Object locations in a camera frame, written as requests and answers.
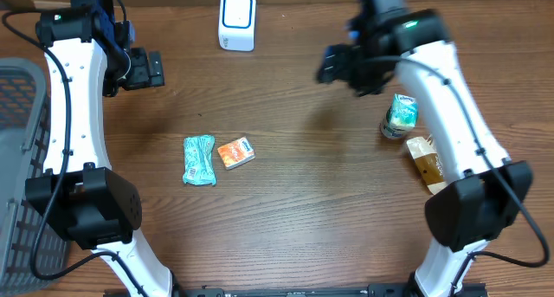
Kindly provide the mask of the teal tissue pack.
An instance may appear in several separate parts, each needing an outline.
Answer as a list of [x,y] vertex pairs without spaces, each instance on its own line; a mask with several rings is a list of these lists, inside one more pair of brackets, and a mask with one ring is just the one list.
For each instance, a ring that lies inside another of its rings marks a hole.
[[183,182],[185,184],[216,185],[212,160],[215,141],[213,135],[192,136],[184,139]]
[[413,129],[416,126],[418,115],[418,104],[416,99],[402,94],[395,94],[393,96],[390,108],[385,114],[385,116],[396,117],[410,123]]

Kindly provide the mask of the green lid jar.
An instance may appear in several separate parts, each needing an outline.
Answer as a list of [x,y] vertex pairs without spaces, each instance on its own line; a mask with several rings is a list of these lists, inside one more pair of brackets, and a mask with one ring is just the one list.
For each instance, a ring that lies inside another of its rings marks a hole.
[[388,139],[402,139],[412,129],[410,123],[396,117],[385,116],[380,124],[381,133]]

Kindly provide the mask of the brown snack bag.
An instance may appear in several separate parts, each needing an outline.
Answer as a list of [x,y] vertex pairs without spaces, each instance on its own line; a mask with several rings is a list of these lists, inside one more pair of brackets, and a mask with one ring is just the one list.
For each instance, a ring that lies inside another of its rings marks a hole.
[[406,141],[406,146],[429,192],[435,195],[443,190],[447,183],[433,137],[414,137]]

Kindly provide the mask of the orange tissue pack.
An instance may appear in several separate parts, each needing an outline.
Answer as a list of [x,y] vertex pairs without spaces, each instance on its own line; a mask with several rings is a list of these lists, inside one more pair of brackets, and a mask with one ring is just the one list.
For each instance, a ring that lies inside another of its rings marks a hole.
[[217,148],[227,170],[234,169],[255,158],[254,147],[246,137],[241,137]]

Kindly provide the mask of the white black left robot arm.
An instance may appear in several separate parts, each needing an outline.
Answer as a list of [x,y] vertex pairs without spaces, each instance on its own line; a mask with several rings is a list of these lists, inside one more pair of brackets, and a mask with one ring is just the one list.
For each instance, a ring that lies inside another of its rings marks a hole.
[[161,56],[133,46],[120,0],[70,0],[35,26],[50,78],[50,137],[43,175],[25,195],[63,240],[103,259],[131,296],[173,296],[172,272],[141,230],[137,188],[115,173],[104,138],[102,101],[120,89],[164,85]]

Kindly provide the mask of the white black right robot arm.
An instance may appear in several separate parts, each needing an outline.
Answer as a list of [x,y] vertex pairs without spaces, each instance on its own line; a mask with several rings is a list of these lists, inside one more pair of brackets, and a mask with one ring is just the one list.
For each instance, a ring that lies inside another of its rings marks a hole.
[[432,235],[423,263],[401,296],[482,296],[463,280],[473,259],[517,216],[532,172],[514,162],[484,121],[467,87],[441,17],[433,10],[364,11],[350,23],[351,44],[332,45],[317,73],[320,83],[345,81],[360,95],[379,94],[396,77],[420,109],[435,139],[446,186],[425,205]]

